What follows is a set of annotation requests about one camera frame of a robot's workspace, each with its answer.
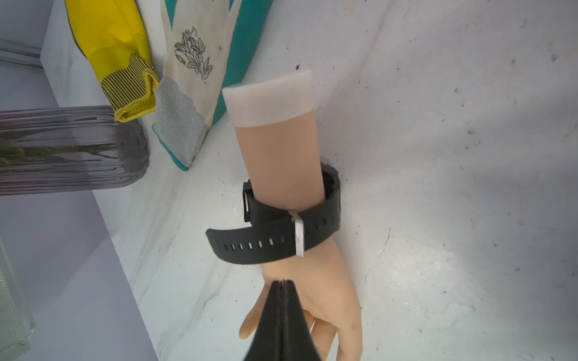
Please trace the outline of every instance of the watch strap buckle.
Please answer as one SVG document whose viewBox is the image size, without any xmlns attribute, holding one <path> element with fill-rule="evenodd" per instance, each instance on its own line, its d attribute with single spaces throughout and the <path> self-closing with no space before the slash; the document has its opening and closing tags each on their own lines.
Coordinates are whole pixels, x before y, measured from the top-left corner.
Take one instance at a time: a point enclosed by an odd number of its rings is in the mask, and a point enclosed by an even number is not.
<svg viewBox="0 0 578 361">
<path fill-rule="evenodd" d="M 249 192 L 253 195 L 253 187 L 250 180 L 243 183 L 243 217 L 245 222 L 249 222 L 249 201 L 247 200 L 247 193 Z"/>
</svg>

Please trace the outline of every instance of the stain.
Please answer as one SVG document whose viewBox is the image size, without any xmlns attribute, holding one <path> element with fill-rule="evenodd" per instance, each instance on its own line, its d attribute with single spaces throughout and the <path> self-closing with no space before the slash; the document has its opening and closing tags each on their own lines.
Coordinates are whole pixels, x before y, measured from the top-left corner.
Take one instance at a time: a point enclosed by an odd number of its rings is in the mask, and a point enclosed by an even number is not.
<svg viewBox="0 0 578 361">
<path fill-rule="evenodd" d="M 521 358 L 522 360 L 532 361 L 534 360 L 534 356 L 524 352 L 516 352 L 516 356 Z"/>
</svg>

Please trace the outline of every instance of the grey wall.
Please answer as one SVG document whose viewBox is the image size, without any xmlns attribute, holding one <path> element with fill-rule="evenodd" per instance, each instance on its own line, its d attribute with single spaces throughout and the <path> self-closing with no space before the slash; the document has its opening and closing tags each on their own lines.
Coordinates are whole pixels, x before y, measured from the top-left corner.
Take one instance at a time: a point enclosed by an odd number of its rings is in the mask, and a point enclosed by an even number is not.
<svg viewBox="0 0 578 361">
<path fill-rule="evenodd" d="M 42 47 L 54 0 L 2 0 L 0 39 Z"/>
<path fill-rule="evenodd" d="M 43 107 L 44 74 L 0 67 L 0 111 Z M 0 197 L 0 235 L 36 321 L 19 361 L 157 360 L 92 192 Z"/>
</svg>

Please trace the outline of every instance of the silver buckle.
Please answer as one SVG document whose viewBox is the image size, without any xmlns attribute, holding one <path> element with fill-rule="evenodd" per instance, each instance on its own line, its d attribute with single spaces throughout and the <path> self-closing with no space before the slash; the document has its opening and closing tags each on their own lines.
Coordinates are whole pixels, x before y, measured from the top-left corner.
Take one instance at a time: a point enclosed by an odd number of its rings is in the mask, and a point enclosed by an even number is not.
<svg viewBox="0 0 578 361">
<path fill-rule="evenodd" d="M 291 220 L 295 224 L 295 255 L 305 257 L 305 226 L 297 211 L 290 210 Z"/>
</svg>

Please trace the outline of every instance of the clear plastic bottle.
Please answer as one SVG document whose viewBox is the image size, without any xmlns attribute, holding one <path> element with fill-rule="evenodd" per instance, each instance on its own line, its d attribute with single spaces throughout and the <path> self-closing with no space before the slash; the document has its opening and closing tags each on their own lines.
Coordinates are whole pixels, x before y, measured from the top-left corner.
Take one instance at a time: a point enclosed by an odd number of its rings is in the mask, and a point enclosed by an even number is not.
<svg viewBox="0 0 578 361">
<path fill-rule="evenodd" d="M 148 165 L 142 127 L 109 106 L 0 112 L 0 195 L 124 187 Z"/>
</svg>

